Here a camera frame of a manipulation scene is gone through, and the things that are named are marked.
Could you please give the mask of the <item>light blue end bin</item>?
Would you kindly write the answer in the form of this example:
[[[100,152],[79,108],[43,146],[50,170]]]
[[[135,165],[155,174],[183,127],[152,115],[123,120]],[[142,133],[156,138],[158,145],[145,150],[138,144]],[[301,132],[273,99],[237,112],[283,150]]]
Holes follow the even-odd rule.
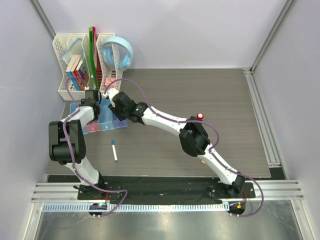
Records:
[[[77,103],[71,103],[69,106],[69,116],[68,116],[68,122],[72,120],[80,120],[81,116],[79,115],[80,110],[78,110],[80,106],[80,102]]]

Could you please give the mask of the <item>pink plastic bin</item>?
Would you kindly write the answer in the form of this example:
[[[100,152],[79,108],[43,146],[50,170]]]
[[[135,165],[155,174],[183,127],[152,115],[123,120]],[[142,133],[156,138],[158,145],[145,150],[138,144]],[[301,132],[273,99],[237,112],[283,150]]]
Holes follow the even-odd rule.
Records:
[[[100,132],[101,128],[99,126],[98,121],[91,121],[88,122],[83,129],[83,133],[84,134],[89,134],[89,133],[96,133],[96,132]]]

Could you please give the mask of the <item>red stamp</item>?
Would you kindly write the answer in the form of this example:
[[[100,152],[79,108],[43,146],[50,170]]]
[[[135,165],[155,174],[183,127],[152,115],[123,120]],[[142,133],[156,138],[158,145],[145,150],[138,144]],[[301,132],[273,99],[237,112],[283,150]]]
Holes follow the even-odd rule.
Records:
[[[202,121],[204,119],[204,114],[199,112],[197,115],[196,115],[196,118],[199,120],[199,121]]]

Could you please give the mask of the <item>purple plastic bin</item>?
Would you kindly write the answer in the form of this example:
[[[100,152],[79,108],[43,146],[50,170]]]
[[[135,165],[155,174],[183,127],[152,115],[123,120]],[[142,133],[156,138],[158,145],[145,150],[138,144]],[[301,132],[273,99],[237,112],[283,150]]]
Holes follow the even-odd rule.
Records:
[[[117,118],[117,116],[112,113],[112,125],[113,125],[113,129],[120,129],[120,128],[126,128],[128,127],[128,120],[119,120]]]

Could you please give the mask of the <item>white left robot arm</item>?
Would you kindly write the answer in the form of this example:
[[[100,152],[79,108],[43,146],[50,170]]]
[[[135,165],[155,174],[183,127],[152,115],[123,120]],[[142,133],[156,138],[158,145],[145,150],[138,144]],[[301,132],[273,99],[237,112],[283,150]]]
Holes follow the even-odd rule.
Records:
[[[98,119],[101,100],[98,90],[86,90],[85,98],[75,103],[76,109],[72,114],[48,125],[50,159],[70,169],[80,180],[79,190],[89,192],[97,200],[106,195],[107,188],[101,173],[86,157],[83,128]]]

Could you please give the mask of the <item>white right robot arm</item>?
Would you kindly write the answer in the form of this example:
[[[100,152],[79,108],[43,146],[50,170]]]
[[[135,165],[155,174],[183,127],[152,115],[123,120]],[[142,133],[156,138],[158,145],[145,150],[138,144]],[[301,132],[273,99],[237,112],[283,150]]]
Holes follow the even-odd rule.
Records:
[[[153,126],[177,136],[182,150],[191,157],[202,160],[225,184],[226,193],[233,198],[244,192],[245,177],[231,167],[214,148],[203,122],[196,117],[175,117],[148,106],[145,102],[135,103],[123,91],[111,88],[106,92],[108,106],[119,120]]]

